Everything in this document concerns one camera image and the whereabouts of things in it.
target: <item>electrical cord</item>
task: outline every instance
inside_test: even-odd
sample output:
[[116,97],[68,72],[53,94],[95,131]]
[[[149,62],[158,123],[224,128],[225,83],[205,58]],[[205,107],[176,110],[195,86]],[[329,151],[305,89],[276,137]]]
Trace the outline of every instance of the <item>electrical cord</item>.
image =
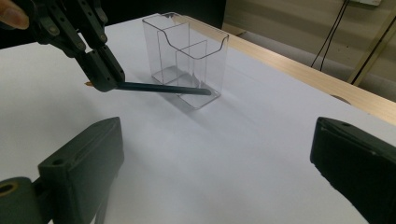
[[326,43],[329,41],[329,44],[328,44],[328,46],[327,46],[327,48],[326,48],[325,54],[323,55],[323,59],[322,59],[321,65],[320,65],[320,71],[322,70],[324,60],[325,60],[325,58],[326,58],[326,56],[327,56],[327,53],[328,53],[328,51],[329,51],[330,44],[332,43],[332,37],[334,36],[335,31],[337,30],[338,25],[340,24],[340,21],[341,21],[341,19],[342,19],[343,16],[344,16],[344,13],[345,13],[345,11],[346,11],[346,9],[347,9],[347,5],[349,4],[349,1],[350,1],[350,0],[345,0],[344,3],[343,3],[343,5],[341,6],[340,11],[338,12],[337,18],[335,19],[334,23],[332,24],[332,29],[331,29],[330,32],[328,33],[328,35],[327,35],[327,37],[326,37],[326,39],[325,39],[325,41],[324,41],[322,47],[320,48],[320,50],[319,50],[317,56],[315,57],[315,60],[312,62],[311,67],[314,66],[314,64],[315,64],[315,62],[316,62],[318,56],[319,56],[320,53],[323,51],[324,47],[326,46]]

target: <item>dark background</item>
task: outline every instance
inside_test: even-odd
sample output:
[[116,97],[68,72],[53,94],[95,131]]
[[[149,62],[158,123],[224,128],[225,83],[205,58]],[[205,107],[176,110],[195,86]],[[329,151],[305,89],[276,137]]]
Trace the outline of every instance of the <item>dark background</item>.
[[[108,24],[128,21],[154,13],[176,12],[221,28],[226,0],[102,0]],[[27,31],[0,29],[0,49],[34,42]]]

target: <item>floor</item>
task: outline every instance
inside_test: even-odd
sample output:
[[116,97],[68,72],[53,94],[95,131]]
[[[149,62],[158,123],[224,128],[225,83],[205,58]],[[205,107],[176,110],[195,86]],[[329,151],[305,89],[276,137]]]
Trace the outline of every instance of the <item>floor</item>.
[[[312,53],[287,46],[264,36],[255,35],[251,32],[244,32],[239,35],[239,37],[308,66],[311,66],[316,56]],[[321,58],[317,59],[314,68],[319,69],[320,63],[318,62],[321,62]],[[326,60],[323,65],[322,72],[329,76],[347,81],[349,75],[353,72],[353,68]],[[396,102],[396,82],[392,82],[373,74],[368,74],[360,84],[360,88]]]

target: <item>clear acrylic container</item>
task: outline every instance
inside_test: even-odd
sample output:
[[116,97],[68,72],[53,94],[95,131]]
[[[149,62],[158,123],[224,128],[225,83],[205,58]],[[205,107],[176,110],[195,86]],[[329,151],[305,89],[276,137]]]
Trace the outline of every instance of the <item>clear acrylic container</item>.
[[176,13],[143,19],[151,75],[163,85],[205,88],[210,96],[179,94],[194,108],[221,95],[227,33]]

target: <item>white table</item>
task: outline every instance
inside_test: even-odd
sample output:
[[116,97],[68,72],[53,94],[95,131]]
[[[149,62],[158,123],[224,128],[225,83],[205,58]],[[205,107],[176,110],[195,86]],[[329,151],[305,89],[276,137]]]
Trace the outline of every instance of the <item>white table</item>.
[[[151,82],[141,20],[106,28],[128,81]],[[222,96],[199,110],[173,94],[84,85],[50,46],[0,50],[0,179],[36,166],[92,123],[120,117],[125,163],[107,223],[366,223],[309,161],[316,119],[396,145],[396,127],[229,49]]]

